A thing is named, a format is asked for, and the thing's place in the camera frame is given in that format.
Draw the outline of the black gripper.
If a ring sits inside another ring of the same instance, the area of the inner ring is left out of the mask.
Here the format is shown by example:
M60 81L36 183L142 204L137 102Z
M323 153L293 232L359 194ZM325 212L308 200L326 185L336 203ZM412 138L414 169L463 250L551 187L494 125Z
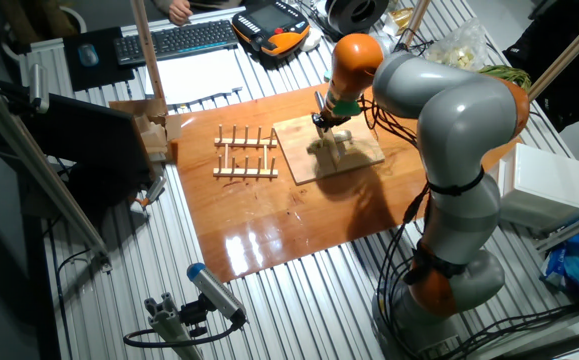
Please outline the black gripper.
M337 116L333 113L323 113L322 118L319 114L313 113L311 115L312 122L316 127L320 127L322 131L328 131L329 128L333 128L350 120L349 116Z

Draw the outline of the person's bare hand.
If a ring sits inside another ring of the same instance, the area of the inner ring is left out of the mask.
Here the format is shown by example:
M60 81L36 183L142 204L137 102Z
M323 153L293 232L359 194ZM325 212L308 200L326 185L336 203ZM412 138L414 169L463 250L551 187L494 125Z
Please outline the person's bare hand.
M169 5L169 19L172 23L182 26L189 21L193 15L191 5L188 0L172 0Z

